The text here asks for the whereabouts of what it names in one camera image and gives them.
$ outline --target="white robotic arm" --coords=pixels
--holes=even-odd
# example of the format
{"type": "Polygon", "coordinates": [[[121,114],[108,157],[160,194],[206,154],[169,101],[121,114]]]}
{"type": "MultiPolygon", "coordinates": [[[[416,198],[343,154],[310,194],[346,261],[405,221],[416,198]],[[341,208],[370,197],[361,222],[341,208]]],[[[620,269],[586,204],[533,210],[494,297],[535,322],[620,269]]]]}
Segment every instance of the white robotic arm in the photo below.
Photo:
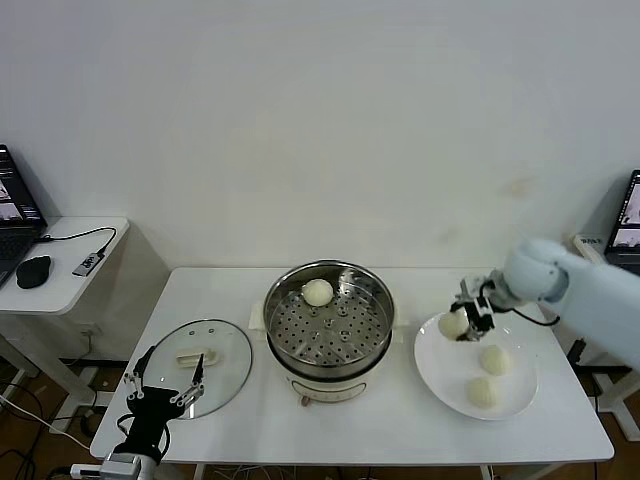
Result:
{"type": "Polygon", "coordinates": [[[486,333],[486,321],[478,319],[487,318],[487,309],[505,312],[530,301],[544,305],[563,324],[640,370],[640,277],[612,265],[592,264],[545,240],[520,244],[502,271],[462,282],[457,305],[472,302],[476,314],[469,315],[473,331],[461,340],[478,340],[486,333]]]}

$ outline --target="laptop screen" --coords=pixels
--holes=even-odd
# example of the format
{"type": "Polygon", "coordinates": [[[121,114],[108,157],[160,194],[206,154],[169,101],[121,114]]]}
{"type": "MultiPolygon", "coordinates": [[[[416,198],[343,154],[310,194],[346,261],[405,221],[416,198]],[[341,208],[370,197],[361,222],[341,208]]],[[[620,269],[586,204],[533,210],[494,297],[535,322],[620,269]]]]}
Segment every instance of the laptop screen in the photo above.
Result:
{"type": "Polygon", "coordinates": [[[0,145],[0,227],[46,225],[9,150],[0,145]]]}

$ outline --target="white desk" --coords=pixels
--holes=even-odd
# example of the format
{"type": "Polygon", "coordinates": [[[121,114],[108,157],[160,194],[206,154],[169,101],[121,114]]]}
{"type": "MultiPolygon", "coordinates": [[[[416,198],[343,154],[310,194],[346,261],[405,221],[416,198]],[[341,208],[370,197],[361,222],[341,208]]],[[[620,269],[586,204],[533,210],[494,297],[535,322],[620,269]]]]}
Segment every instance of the white desk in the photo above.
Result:
{"type": "MultiPolygon", "coordinates": [[[[424,385],[413,360],[415,332],[448,307],[463,275],[486,273],[478,269],[376,270],[392,291],[398,320],[409,325],[405,341],[391,345],[362,396],[302,407],[265,341],[247,329],[252,305],[283,271],[188,268],[171,274],[132,361],[183,323],[221,318],[249,334],[254,363],[244,388],[228,405],[196,420],[170,422],[165,461],[427,466],[561,464],[613,456],[607,434],[549,329],[517,317],[500,319],[537,354],[540,390],[520,416],[500,422],[467,418],[424,385]]],[[[535,306],[527,310],[540,315],[535,306]]],[[[125,397],[121,383],[91,444],[94,456],[104,458],[123,440],[115,422],[128,413],[125,397]]],[[[545,468],[526,471],[539,475],[545,468]]]]}
{"type": "MultiPolygon", "coordinates": [[[[23,315],[61,315],[71,310],[123,238],[129,222],[119,217],[59,217],[47,219],[47,222],[49,228],[46,233],[52,237],[64,237],[105,226],[117,230],[105,252],[105,258],[87,277],[77,277],[71,272],[87,255],[96,252],[107,242],[111,231],[34,245],[25,260],[49,255],[52,264],[48,280],[39,287],[23,290],[18,287],[14,272],[0,287],[0,335],[74,397],[60,410],[60,416],[67,416],[65,412],[75,410],[71,403],[77,406],[79,402],[91,404],[93,401],[95,394],[87,386],[87,379],[93,371],[88,370],[83,372],[83,376],[76,376],[58,360],[56,352],[47,347],[46,339],[39,338],[38,332],[25,324],[23,315]]],[[[107,398],[102,398],[99,403],[106,401],[107,398]]]]}

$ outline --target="table leg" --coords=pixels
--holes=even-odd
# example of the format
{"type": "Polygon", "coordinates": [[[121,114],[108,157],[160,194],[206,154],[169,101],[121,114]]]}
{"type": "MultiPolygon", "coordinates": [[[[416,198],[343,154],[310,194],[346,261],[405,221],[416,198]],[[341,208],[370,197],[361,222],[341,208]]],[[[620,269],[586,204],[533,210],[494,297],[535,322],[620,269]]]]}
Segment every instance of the table leg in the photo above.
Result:
{"type": "Polygon", "coordinates": [[[193,473],[193,480],[204,480],[204,469],[207,466],[204,463],[196,464],[196,471],[193,473]]]}
{"type": "Polygon", "coordinates": [[[514,468],[502,480],[539,480],[560,468],[563,463],[540,463],[536,465],[523,465],[514,468]]]}
{"type": "Polygon", "coordinates": [[[627,440],[640,442],[640,428],[624,403],[625,398],[640,390],[640,373],[628,373],[617,383],[611,382],[608,375],[597,374],[593,377],[602,390],[602,395],[598,397],[598,411],[612,413],[627,440]]]}
{"type": "Polygon", "coordinates": [[[13,315],[3,317],[0,321],[0,335],[70,395],[91,404],[94,397],[93,390],[58,360],[58,357],[37,337],[36,332],[31,331],[19,318],[13,315]]]}
{"type": "Polygon", "coordinates": [[[24,370],[24,373],[31,378],[38,375],[40,370],[33,363],[27,360],[13,345],[0,336],[0,356],[18,370],[24,370]]]}
{"type": "MultiPolygon", "coordinates": [[[[96,367],[84,368],[80,373],[80,380],[82,380],[86,385],[89,385],[93,380],[93,377],[96,376],[96,373],[98,373],[98,369],[96,367]]],[[[61,417],[62,420],[55,420],[51,425],[58,430],[66,432],[73,420],[73,418],[69,417],[73,417],[76,414],[78,407],[91,407],[92,405],[96,407],[108,407],[109,402],[111,402],[111,399],[113,398],[113,392],[98,391],[93,395],[98,395],[95,398],[95,404],[93,396],[91,397],[91,400],[83,401],[78,400],[73,395],[69,395],[56,414],[56,417],[61,417]]],[[[58,434],[60,432],[50,428],[49,433],[58,434]]]]}

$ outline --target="computer mouse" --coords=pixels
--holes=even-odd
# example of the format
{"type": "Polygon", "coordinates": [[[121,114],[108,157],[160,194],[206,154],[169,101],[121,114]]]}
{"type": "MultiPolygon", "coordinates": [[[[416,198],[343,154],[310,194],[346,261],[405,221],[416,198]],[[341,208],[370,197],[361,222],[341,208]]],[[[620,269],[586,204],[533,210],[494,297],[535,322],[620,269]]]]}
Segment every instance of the computer mouse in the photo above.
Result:
{"type": "Polygon", "coordinates": [[[51,257],[48,255],[22,262],[16,270],[18,286],[24,289],[39,287],[49,278],[50,267],[51,257]]]}

